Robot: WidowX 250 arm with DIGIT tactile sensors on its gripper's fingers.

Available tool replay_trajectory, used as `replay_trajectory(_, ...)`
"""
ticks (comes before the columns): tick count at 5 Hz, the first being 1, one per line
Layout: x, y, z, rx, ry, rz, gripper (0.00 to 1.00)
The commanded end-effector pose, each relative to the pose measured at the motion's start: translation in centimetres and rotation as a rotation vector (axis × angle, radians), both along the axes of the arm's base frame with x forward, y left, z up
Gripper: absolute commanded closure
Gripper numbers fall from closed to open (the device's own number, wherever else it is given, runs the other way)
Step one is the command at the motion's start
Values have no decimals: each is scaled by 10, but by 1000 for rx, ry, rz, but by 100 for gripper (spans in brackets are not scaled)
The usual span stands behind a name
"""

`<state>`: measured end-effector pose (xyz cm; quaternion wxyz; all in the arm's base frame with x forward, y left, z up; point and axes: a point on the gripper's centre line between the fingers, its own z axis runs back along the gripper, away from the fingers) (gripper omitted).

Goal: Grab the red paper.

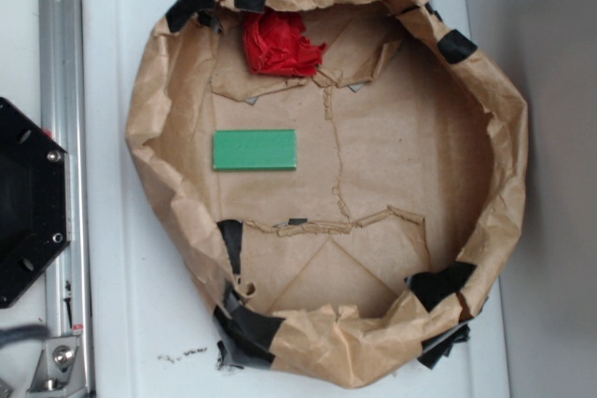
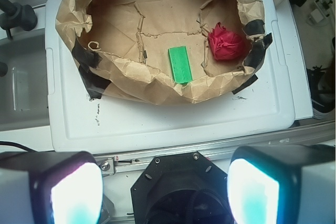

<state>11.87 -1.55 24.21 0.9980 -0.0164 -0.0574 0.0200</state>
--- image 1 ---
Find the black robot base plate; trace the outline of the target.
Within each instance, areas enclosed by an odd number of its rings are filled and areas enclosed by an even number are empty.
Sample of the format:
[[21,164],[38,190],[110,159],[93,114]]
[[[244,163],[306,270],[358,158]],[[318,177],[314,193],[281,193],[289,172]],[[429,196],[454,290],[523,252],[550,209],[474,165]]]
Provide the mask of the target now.
[[1,100],[1,308],[12,307],[69,243],[66,152]]

